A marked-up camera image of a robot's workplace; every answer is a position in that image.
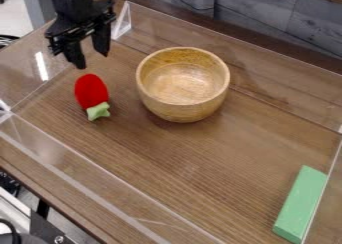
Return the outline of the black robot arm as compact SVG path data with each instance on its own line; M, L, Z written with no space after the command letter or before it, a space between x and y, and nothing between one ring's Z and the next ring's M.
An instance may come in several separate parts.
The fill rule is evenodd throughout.
M117 20L114 0L53 0L57 19L46 30L49 48L63 54L78 69L86 69L82 41L91 37L95 51L109 56L111 24Z

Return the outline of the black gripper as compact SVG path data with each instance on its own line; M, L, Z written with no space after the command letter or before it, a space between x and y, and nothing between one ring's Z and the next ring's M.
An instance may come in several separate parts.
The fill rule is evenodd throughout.
M66 59L78 69L87 67L81 41L93 38L95 50L109 56L111 43L111 24L117 20L114 1L95 1L85 12L85 20L74 20L66 14L58 14L57 20L46 31L50 50L54 55L65 53Z

